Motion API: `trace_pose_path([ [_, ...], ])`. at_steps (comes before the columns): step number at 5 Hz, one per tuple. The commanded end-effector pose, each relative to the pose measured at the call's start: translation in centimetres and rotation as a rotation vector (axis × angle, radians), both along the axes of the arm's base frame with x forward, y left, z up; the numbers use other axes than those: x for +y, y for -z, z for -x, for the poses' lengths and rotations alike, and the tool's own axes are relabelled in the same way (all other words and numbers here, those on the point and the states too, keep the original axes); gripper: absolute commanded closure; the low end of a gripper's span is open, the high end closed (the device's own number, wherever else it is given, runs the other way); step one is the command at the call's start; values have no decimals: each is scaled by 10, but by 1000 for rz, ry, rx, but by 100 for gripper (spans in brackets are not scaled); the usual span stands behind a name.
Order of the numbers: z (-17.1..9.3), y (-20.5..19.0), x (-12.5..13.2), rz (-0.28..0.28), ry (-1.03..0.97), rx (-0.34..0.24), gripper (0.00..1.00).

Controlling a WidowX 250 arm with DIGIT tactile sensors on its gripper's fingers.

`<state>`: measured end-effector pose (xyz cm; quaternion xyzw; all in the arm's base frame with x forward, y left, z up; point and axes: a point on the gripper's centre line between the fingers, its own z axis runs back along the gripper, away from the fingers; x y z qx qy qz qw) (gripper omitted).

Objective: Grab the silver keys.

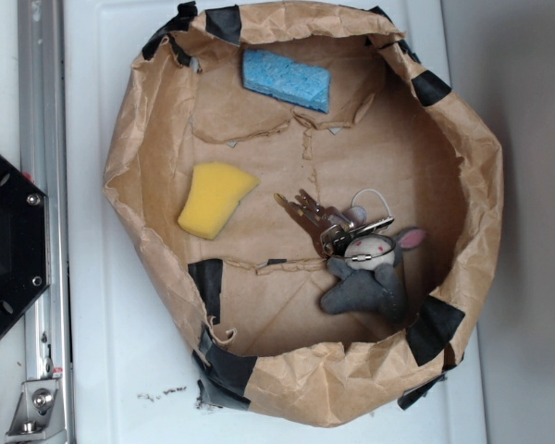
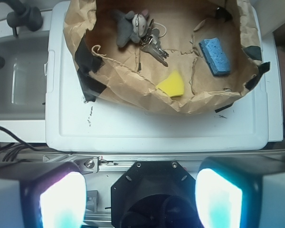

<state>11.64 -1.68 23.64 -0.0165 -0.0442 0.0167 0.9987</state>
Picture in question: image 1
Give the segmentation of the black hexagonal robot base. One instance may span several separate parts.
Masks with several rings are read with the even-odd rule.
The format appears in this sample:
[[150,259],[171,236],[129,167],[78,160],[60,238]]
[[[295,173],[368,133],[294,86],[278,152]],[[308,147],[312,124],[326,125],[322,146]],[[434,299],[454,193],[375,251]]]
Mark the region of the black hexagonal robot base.
[[49,286],[46,204],[0,155],[0,340]]

